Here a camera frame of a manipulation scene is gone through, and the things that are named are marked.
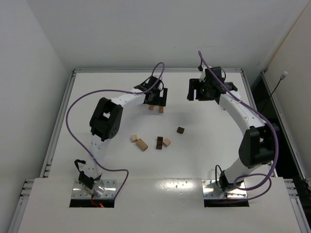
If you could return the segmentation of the engraved long light wood block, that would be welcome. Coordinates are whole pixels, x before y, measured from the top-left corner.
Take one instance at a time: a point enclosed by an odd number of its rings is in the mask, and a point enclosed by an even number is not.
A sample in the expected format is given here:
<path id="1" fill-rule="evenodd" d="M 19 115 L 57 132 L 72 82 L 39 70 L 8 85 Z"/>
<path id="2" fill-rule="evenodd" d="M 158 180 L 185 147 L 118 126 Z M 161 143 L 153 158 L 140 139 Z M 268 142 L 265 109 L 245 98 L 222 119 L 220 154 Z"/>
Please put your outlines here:
<path id="1" fill-rule="evenodd" d="M 142 140 L 142 139 L 138 139 L 136 141 L 136 145 L 142 150 L 142 151 L 146 151 L 148 149 L 148 145 Z"/>

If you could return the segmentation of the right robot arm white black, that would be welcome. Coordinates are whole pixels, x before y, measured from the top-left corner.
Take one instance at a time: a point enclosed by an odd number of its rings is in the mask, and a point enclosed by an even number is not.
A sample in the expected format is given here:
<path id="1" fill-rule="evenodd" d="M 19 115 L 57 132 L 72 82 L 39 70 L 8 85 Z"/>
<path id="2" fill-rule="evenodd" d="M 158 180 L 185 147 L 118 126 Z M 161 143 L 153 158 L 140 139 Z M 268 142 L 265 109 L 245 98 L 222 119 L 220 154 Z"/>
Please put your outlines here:
<path id="1" fill-rule="evenodd" d="M 220 174 L 219 186 L 223 191 L 239 188 L 245 177 L 264 164 L 273 162 L 276 165 L 278 126 L 244 103 L 232 82 L 219 84 L 216 80 L 190 79 L 187 99 L 216 101 L 233 118 L 243 135 L 238 159 Z"/>

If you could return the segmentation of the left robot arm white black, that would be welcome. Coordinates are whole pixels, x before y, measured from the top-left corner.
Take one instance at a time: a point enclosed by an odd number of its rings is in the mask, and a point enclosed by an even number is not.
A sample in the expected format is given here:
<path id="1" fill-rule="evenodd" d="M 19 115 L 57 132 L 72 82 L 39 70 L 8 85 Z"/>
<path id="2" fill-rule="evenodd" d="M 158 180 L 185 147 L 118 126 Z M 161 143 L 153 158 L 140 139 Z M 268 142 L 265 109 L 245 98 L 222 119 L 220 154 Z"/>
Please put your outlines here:
<path id="1" fill-rule="evenodd" d="M 167 99 L 167 88 L 158 88 L 160 84 L 163 84 L 161 77 L 156 78 L 155 76 L 150 76 L 141 84 L 135 86 L 131 91 L 115 90 L 115 89 L 103 89 L 89 92 L 82 95 L 77 100 L 75 100 L 69 107 L 66 113 L 66 127 L 70 135 L 77 141 L 90 155 L 92 160 L 101 169 L 109 172 L 120 172 L 125 171 L 126 176 L 124 181 L 127 180 L 129 171 L 127 169 L 108 169 L 103 167 L 92 154 L 92 152 L 72 133 L 69 128 L 69 113 L 73 106 L 85 98 L 88 95 L 99 93 L 99 92 L 120 92 L 123 95 L 107 99 L 105 97 L 101 98 L 97 103 L 97 106 L 91 116 L 89 125 L 91 127 L 91 134 L 97 136 L 102 142 L 112 139 L 116 136 L 119 131 L 121 117 L 123 110 L 126 107 L 134 107 L 140 104 L 148 104 L 164 107 L 166 106 Z"/>

